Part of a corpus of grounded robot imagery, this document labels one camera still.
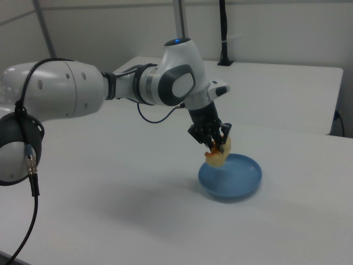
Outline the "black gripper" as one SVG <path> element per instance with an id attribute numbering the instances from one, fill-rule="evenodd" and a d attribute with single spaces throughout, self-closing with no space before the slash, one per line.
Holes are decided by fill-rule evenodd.
<path id="1" fill-rule="evenodd" d="M 216 147 L 224 153 L 224 145 L 227 142 L 232 124 L 221 123 L 218 117 L 215 103 L 212 102 L 205 107 L 195 110 L 188 110 L 192 119 L 192 125 L 188 129 L 188 133 L 200 144 L 204 144 L 208 148 L 213 148 L 214 143 L 212 136 L 204 129 L 211 128 L 216 130 Z"/>

